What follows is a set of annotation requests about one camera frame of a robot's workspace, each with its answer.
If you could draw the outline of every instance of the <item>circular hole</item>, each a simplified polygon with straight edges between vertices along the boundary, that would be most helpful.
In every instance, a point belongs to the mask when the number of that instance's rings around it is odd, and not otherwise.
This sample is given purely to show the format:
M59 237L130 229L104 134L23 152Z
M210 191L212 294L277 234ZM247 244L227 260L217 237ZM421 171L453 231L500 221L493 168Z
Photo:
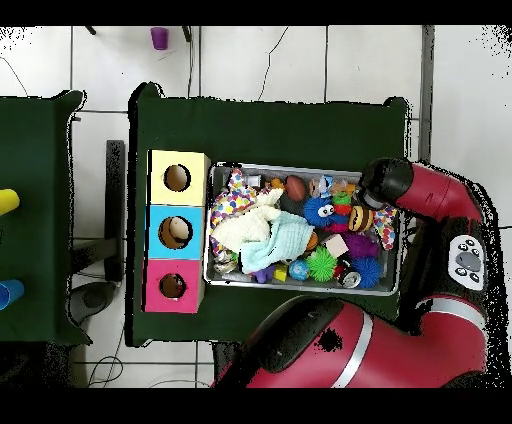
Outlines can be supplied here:
M181 216L165 218L158 228L158 238L169 249L183 249L192 239L192 224Z
M168 299L179 299L187 286L179 274L167 274L160 280L160 292Z
M183 165L171 165L164 173L164 185L171 191L185 191L190 186L190 172Z

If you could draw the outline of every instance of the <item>pink box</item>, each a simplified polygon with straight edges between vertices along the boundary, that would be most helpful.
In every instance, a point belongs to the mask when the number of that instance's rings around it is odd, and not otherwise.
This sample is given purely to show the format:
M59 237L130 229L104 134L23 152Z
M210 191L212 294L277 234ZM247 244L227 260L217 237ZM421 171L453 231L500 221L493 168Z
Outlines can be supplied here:
M146 304L141 304L144 312L176 312L195 314L203 299L204 282L201 276L201 261L188 259L149 259L145 288ZM166 274L178 274L185 282L185 292L178 299L169 299L160 291L160 280Z

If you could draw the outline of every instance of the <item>wooden block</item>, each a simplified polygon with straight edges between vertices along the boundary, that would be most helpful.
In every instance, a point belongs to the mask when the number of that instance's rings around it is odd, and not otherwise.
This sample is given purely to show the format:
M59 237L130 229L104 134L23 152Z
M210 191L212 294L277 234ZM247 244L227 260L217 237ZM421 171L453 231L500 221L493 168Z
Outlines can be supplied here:
M150 203L204 206L209 167L204 153L149 150Z
M201 259L204 214L199 207L150 206L148 258Z
M174 312L195 314L204 296L200 260L149 259L144 269L145 281L141 309L143 312ZM172 281L179 281L181 296L172 293Z
M339 258L344 253L348 252L345 240L343 240L343 237L341 237L340 234L333 234L332 236L327 237L322 244L335 258Z

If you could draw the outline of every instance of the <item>yellow cup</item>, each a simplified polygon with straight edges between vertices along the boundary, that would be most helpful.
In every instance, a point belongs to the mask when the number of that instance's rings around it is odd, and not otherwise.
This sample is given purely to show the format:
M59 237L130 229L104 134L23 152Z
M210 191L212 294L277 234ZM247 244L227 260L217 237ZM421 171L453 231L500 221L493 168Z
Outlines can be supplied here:
M19 205L20 198L14 190L0 190L0 215L16 209Z

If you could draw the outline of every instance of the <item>table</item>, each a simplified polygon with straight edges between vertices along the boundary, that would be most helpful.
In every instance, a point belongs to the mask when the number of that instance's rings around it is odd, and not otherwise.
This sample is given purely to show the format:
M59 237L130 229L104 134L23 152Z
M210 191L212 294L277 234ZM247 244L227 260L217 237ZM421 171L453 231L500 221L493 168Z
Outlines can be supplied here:
M277 306L299 293L207 286L197 314L141 312L148 149L203 152L212 162L361 171L372 159L403 156L407 113L402 98L383 105L187 100L163 98L157 85L141 84L129 102L127 296L132 298L126 302L127 344L147 339L243 341ZM397 316L398 292L338 297L384 319Z

